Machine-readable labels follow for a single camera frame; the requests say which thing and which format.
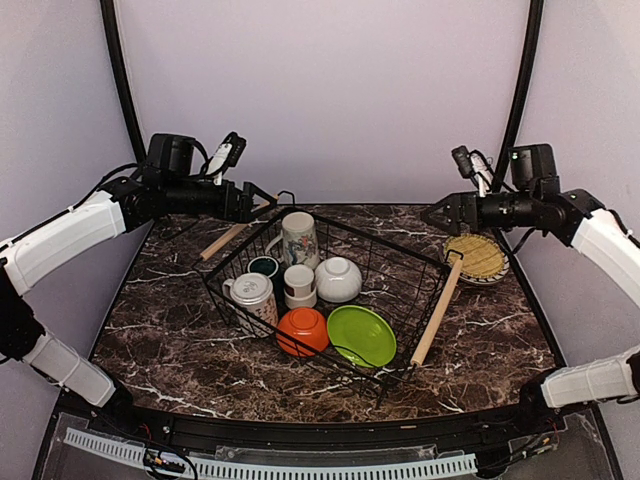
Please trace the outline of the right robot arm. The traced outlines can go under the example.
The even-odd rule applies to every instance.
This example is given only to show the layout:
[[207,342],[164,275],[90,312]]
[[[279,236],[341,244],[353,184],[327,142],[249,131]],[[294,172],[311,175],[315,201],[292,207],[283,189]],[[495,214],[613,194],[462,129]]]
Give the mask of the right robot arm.
[[420,213],[447,236],[502,234],[508,257],[525,234],[541,266],[525,254],[525,282],[542,303],[544,322],[559,345],[557,366],[521,387],[510,424],[534,432],[549,411],[590,403],[639,403],[639,236],[588,191],[561,185],[548,144],[512,147],[507,179],[478,150],[453,149],[462,192]]

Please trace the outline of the lime green plate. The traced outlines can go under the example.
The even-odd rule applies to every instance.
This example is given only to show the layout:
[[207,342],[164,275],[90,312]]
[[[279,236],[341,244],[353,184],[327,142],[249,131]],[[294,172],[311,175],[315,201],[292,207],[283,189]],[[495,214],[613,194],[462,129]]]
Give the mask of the lime green plate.
[[334,349],[356,366],[381,368],[396,355],[394,331],[370,309],[357,305],[336,308],[327,319],[327,332]]

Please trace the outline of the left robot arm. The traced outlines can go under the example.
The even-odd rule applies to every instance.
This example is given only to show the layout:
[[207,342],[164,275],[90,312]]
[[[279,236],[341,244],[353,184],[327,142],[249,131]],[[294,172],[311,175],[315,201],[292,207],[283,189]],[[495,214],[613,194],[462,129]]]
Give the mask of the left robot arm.
[[226,179],[246,147],[229,133],[213,154],[195,138],[156,133],[145,159],[103,177],[79,202],[1,243],[1,359],[24,363],[101,411],[120,436],[141,427],[132,396],[111,374],[45,325],[25,296],[43,279],[95,247],[175,214],[248,224],[277,198],[252,182]]

